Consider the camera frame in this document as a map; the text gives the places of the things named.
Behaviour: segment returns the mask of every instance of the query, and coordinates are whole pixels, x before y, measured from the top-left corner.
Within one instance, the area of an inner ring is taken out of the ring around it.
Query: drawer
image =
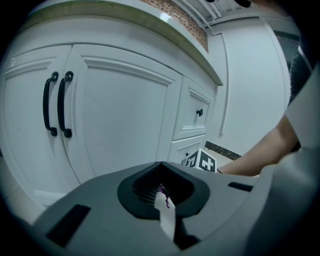
[[[171,141],[168,162],[181,164],[181,161],[186,158],[186,154],[192,154],[199,148],[204,148],[206,142],[205,137],[206,135],[203,134],[196,137]]]
[[[212,118],[213,104],[214,96],[184,76],[172,139],[205,134]]]

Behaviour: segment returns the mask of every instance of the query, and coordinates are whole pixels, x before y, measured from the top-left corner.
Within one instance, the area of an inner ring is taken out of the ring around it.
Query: human arm
[[[279,123],[252,149],[239,159],[218,168],[223,174],[255,176],[267,165],[276,164],[290,153],[298,138],[288,118],[283,115]]]

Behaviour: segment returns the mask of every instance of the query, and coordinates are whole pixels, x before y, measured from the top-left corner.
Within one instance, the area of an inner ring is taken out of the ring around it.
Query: countertop
[[[218,86],[223,85],[213,68],[212,58],[187,29],[168,14],[139,0],[47,0],[31,11],[20,30],[73,15],[108,16],[148,28],[184,50]]]

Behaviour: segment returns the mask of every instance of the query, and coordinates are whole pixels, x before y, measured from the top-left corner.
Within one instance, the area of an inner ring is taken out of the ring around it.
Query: white cabinet
[[[14,177],[40,201],[62,197],[80,184],[61,133],[52,136],[43,115],[45,82],[58,72],[58,80],[50,83],[48,102],[49,124],[58,128],[56,99],[70,51],[70,45],[37,49],[8,60],[1,68],[1,149]]]
[[[193,154],[199,148],[203,149],[206,143],[205,137],[206,135],[204,134],[172,141],[168,161],[181,164],[181,161],[188,155]]]
[[[205,134],[212,118],[214,96],[183,77],[173,139]]]
[[[64,118],[72,137],[64,144],[81,182],[168,151],[181,75],[129,51],[85,44],[72,48],[68,71]]]

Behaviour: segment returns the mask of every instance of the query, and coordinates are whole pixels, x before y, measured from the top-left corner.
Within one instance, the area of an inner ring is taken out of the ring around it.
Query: white cabinet panel
[[[205,134],[212,117],[213,102],[210,93],[184,76],[173,140]]]
[[[167,159],[181,75],[141,55],[100,45],[75,45],[65,72],[64,138],[80,182]]]
[[[206,135],[203,134],[200,136],[172,141],[168,162],[181,164],[181,161],[185,159],[187,155],[193,154],[199,148],[203,149],[206,142],[205,137]]]
[[[49,123],[58,128],[57,94],[70,45],[53,46],[24,53],[8,60],[1,69],[1,150],[9,169],[26,192],[64,195],[80,183],[65,151],[62,135],[45,128],[43,96],[50,83]]]

